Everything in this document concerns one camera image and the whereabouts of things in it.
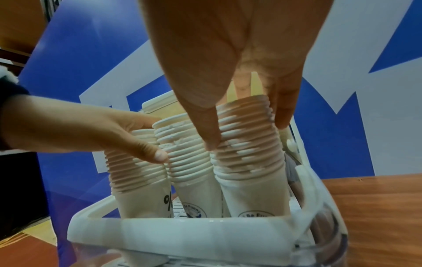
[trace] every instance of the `cup logo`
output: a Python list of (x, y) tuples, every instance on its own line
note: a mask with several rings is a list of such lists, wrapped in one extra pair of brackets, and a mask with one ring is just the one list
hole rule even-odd
[(269, 212), (263, 212), (260, 210), (251, 210), (247, 212), (243, 212), (239, 215), (239, 217), (245, 217), (245, 218), (252, 218), (252, 217), (274, 217), (274, 214), (271, 214)]
[(194, 204), (183, 203), (183, 208), (188, 218), (206, 218), (207, 217), (207, 214), (205, 213), (205, 211)]

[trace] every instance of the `wooden surface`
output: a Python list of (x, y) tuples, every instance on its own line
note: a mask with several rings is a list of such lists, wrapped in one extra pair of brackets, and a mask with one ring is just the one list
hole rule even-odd
[(31, 53), (46, 26), (39, 0), (1, 0), (0, 47)]
[(349, 231), (349, 267), (422, 266), (422, 174), (324, 184)]

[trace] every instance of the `brown floor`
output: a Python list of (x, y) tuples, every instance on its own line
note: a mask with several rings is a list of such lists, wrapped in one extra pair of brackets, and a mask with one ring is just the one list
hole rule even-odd
[(25, 233), (0, 242), (1, 266), (57, 267), (57, 247)]
[(350, 267), (422, 266), (422, 174), (324, 184), (349, 231)]

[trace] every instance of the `table top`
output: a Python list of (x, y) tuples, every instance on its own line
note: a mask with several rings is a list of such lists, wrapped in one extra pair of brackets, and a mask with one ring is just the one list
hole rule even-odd
[(349, 231), (349, 266), (422, 266), (422, 174), (324, 184)]

